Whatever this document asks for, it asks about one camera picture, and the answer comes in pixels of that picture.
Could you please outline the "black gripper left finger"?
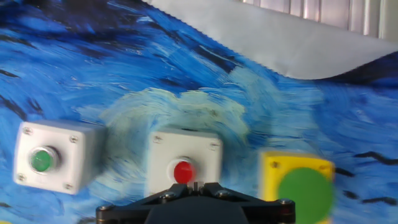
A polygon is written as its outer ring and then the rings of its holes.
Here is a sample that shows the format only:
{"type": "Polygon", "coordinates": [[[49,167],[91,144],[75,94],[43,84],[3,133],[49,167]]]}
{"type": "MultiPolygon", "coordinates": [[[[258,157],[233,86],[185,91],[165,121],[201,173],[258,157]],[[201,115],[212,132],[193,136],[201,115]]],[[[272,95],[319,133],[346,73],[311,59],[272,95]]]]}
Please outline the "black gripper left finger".
{"type": "Polygon", "coordinates": [[[191,185],[173,184],[171,188],[150,195],[129,205],[106,204],[96,209],[96,224],[145,223],[151,210],[158,205],[193,196],[199,190],[198,182],[191,185]]]}

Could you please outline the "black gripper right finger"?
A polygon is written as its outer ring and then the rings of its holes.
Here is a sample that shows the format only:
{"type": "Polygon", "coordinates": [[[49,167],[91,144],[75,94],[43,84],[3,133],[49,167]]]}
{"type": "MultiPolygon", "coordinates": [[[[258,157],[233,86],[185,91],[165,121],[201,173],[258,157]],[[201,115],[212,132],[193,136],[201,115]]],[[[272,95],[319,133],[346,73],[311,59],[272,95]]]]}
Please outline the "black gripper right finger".
{"type": "Polygon", "coordinates": [[[198,195],[237,206],[249,223],[295,223],[295,202],[288,198],[264,201],[217,182],[198,187],[198,195]]]}

